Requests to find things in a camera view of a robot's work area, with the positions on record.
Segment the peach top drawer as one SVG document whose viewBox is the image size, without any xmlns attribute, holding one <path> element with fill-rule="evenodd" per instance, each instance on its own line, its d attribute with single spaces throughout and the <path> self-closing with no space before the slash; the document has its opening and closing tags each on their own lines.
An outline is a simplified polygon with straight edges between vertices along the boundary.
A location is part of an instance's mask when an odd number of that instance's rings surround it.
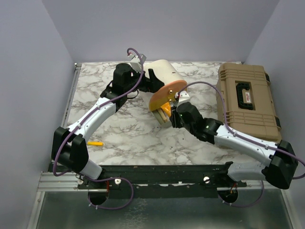
<svg viewBox="0 0 305 229">
<path fill-rule="evenodd" d="M 155 92 L 151 99 L 150 103 L 166 103 L 169 99 L 173 99 L 174 95 L 183 89 L 187 85 L 185 80 L 177 80 L 171 83 L 166 84 Z"/>
</svg>

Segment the cream round drawer organizer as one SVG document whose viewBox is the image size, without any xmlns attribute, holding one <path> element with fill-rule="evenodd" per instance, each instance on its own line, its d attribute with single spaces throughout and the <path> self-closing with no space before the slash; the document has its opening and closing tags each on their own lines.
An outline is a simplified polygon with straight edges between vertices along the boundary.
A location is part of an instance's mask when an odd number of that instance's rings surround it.
<svg viewBox="0 0 305 229">
<path fill-rule="evenodd" d="M 177 80 L 184 80 L 184 78 L 178 73 L 178 71 L 171 65 L 167 60 L 157 60 L 150 62 L 144 66 L 145 75 L 148 76 L 148 69 L 153 69 L 155 75 L 159 80 L 168 84 Z M 143 99 L 144 103 L 148 107 L 150 98 L 154 93 L 144 93 L 140 92 L 140 97 Z"/>
</svg>

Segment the orange sunscreen tube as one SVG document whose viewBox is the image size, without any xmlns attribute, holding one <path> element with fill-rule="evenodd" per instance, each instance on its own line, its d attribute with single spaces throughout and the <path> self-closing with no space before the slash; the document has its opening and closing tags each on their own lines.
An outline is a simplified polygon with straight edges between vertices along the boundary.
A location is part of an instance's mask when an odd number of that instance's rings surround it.
<svg viewBox="0 0 305 229">
<path fill-rule="evenodd" d="M 160 108 L 168 117 L 171 117 L 171 105 L 169 102 L 164 103 Z"/>
</svg>

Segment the yellow drawer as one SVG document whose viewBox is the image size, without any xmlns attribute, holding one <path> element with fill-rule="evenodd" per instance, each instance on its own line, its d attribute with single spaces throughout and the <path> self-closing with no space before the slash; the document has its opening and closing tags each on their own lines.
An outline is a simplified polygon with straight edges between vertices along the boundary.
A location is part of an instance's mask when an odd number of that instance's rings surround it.
<svg viewBox="0 0 305 229">
<path fill-rule="evenodd" d="M 174 96 L 177 92 L 178 91 L 174 91 L 174 90 L 165 90 L 165 91 L 159 90 L 156 93 L 154 93 L 148 103 L 149 111 L 154 111 L 156 109 L 159 109 L 161 105 L 163 105 L 166 102 L 175 101 Z"/>
</svg>

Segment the grey bottom drawer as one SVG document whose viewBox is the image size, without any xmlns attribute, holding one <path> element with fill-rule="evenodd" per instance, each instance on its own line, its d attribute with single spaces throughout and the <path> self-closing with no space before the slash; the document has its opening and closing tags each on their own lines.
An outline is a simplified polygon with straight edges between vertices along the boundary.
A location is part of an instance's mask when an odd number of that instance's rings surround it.
<svg viewBox="0 0 305 229">
<path fill-rule="evenodd" d="M 160 127 L 168 128 L 172 126 L 169 117 L 165 114 L 165 112 L 161 108 L 154 110 L 152 113 L 156 118 L 156 120 L 158 121 Z"/>
</svg>

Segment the beige gold concealer tube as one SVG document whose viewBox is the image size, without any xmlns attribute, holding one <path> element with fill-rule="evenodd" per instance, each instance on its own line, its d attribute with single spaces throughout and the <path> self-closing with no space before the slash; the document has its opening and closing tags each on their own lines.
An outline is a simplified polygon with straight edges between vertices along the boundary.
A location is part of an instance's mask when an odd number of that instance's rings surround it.
<svg viewBox="0 0 305 229">
<path fill-rule="evenodd" d="M 164 123 L 168 122 L 168 119 L 167 119 L 166 115 L 164 114 L 164 112 L 162 110 L 158 110 L 158 112 L 159 112 L 159 114 L 160 114 L 160 116 L 162 118 L 162 121 Z"/>
</svg>

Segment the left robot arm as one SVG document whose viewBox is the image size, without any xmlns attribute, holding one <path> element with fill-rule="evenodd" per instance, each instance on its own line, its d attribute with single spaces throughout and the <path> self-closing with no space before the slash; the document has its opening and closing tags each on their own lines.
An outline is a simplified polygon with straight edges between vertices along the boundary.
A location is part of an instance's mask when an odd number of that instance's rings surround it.
<svg viewBox="0 0 305 229">
<path fill-rule="evenodd" d="M 105 184 L 105 176 L 101 174 L 102 168 L 89 159 L 89 138 L 106 119 L 124 105 L 129 93 L 155 93 L 164 85 L 157 71 L 152 68 L 136 72 L 127 63 L 116 65 L 112 81 L 95 105 L 70 127 L 58 127 L 55 130 L 51 152 L 54 160 L 53 172 L 56 172 L 56 165 L 60 163 L 70 171 L 89 177 L 89 183 L 94 188 L 101 188 Z"/>
</svg>

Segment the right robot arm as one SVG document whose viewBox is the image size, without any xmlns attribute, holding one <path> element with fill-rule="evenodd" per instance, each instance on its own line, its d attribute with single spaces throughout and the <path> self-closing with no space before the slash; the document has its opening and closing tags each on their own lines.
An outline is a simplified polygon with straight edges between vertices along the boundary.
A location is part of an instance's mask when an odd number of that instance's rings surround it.
<svg viewBox="0 0 305 229">
<path fill-rule="evenodd" d="M 229 129 L 221 121 L 202 117 L 190 102 L 171 107 L 170 121 L 174 128 L 185 128 L 200 141 L 236 150 L 257 161 L 232 163 L 219 174 L 223 186 L 229 187 L 241 180 L 265 180 L 274 187 L 289 189 L 298 166 L 289 142 L 269 142 Z"/>
</svg>

